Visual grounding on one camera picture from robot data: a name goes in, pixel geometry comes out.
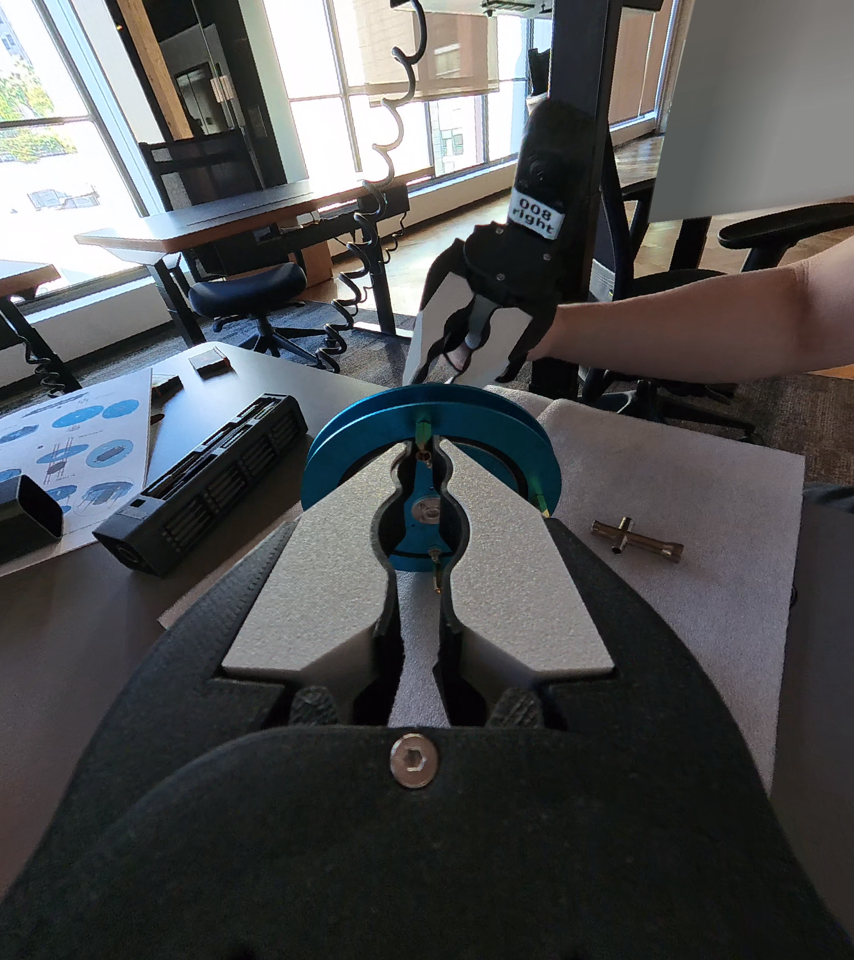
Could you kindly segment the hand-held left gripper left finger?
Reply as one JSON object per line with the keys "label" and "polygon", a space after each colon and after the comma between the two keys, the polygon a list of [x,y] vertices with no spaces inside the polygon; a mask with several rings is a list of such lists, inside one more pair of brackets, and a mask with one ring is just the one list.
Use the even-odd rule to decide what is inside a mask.
{"label": "hand-held left gripper left finger", "polygon": [[222,661],[227,676],[323,686],[342,720],[387,723],[404,652],[378,531],[412,448],[388,448],[304,511]]}

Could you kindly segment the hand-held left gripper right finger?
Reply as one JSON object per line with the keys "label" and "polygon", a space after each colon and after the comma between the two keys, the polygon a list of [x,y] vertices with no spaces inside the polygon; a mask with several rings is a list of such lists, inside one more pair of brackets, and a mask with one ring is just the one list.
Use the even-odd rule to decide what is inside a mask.
{"label": "hand-held left gripper right finger", "polygon": [[541,511],[447,438],[434,444],[441,521],[457,550],[442,576],[434,672],[454,726],[481,726],[501,694],[613,672]]}

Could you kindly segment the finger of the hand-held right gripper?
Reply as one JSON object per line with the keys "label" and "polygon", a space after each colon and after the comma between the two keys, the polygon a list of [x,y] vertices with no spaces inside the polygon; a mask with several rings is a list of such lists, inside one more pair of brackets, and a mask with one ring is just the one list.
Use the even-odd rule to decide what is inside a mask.
{"label": "finger of the hand-held right gripper", "polygon": [[455,272],[445,275],[433,295],[418,312],[410,338],[403,385],[421,383],[445,348],[446,327],[457,314],[470,313],[474,291]]}
{"label": "finger of the hand-held right gripper", "polygon": [[517,307],[473,302],[464,340],[470,355],[460,372],[460,384],[483,388],[501,377],[531,321],[532,317]]}

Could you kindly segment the blue round metal turntable base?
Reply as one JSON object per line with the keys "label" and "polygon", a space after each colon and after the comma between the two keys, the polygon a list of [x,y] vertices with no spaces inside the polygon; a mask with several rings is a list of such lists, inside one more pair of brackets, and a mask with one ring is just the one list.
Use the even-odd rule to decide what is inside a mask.
{"label": "blue round metal turntable base", "polygon": [[434,436],[453,442],[539,510],[557,507],[561,468],[531,414],[493,391],[424,383],[362,399],[322,428],[309,450],[302,508],[313,507],[384,450]]}

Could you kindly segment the person's right forearm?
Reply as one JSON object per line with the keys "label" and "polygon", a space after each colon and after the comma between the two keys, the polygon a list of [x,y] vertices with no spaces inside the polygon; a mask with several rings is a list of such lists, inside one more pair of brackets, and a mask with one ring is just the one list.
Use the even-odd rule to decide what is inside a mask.
{"label": "person's right forearm", "polygon": [[854,235],[768,270],[564,304],[529,359],[639,378],[744,383],[854,364]]}

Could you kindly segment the metal cross wrench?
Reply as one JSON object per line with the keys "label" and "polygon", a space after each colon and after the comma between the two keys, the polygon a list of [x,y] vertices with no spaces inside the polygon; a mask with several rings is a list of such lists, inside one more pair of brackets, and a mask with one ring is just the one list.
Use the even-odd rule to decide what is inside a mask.
{"label": "metal cross wrench", "polygon": [[679,563],[685,549],[681,543],[663,541],[637,533],[634,530],[633,519],[628,516],[622,517],[617,526],[594,520],[591,525],[591,533],[609,541],[610,550],[616,555],[622,554],[628,548],[635,548],[671,563]]}

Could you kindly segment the black screwdriver bit case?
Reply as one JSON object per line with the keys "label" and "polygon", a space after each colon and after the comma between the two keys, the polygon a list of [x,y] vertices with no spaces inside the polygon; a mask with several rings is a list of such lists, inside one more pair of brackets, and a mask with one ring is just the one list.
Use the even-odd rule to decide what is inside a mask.
{"label": "black screwdriver bit case", "polygon": [[170,573],[306,432],[294,397],[262,394],[97,526],[96,540],[132,570]]}

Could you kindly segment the white foam mat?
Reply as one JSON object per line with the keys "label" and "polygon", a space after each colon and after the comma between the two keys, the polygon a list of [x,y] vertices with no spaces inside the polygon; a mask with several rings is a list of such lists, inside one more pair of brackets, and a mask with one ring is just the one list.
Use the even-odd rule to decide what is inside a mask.
{"label": "white foam mat", "polygon": [[[684,642],[736,721],[767,789],[773,780],[785,635],[801,525],[804,462],[750,444],[691,433],[573,401],[537,402],[561,471],[553,511],[540,510],[551,533],[561,525],[587,546],[601,572],[615,573]],[[460,537],[442,522],[447,469],[416,460],[416,442],[394,467],[401,502],[385,510],[378,531],[396,578],[397,599],[414,635],[442,637],[443,576]],[[682,544],[679,562],[611,543],[594,521]],[[582,600],[614,668],[613,629],[627,615],[613,601]]]}

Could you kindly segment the black office chair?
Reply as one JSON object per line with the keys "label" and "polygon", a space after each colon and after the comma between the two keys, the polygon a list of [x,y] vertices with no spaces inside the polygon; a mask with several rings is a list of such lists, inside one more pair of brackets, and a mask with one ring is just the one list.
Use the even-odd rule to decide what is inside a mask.
{"label": "black office chair", "polygon": [[[245,140],[229,129],[170,143],[141,143],[145,163],[168,211],[227,200],[261,190]],[[337,373],[335,360],[297,345],[295,339],[319,337],[324,330],[272,327],[268,316],[291,303],[306,288],[306,274],[287,255],[268,253],[253,233],[239,234],[185,251],[196,277],[187,294],[200,316],[214,322],[219,332],[227,323],[252,319],[258,334],[242,343],[245,349],[279,356],[281,350],[313,361],[320,369]]]}
{"label": "black office chair", "polygon": [[[616,172],[602,182],[594,279],[601,279],[602,268],[611,269],[612,294],[596,293],[596,299],[622,301],[720,275],[718,271],[699,268],[711,221],[706,217],[682,223],[669,270],[635,276],[635,259],[649,226],[654,186],[655,181],[650,178],[623,187]],[[719,241],[726,249],[748,250],[743,271],[750,272],[776,267],[788,250],[809,237],[847,227],[854,227],[854,202],[834,201],[733,223],[721,230]],[[740,431],[742,440],[759,441],[757,428],[750,422],[685,401],[700,398],[730,403],[735,385],[639,379],[633,390],[609,392],[615,382],[629,380],[627,375],[613,370],[588,368],[579,399],[588,406],[648,422],[718,426]]]}

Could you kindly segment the white illustrated instruction sheet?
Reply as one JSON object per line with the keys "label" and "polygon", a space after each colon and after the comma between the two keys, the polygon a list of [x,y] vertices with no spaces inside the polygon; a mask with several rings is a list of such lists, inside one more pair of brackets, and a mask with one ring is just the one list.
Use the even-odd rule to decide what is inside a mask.
{"label": "white illustrated instruction sheet", "polygon": [[0,565],[0,577],[94,541],[93,529],[145,486],[149,367],[0,419],[0,482],[24,474],[64,514],[61,539]]}

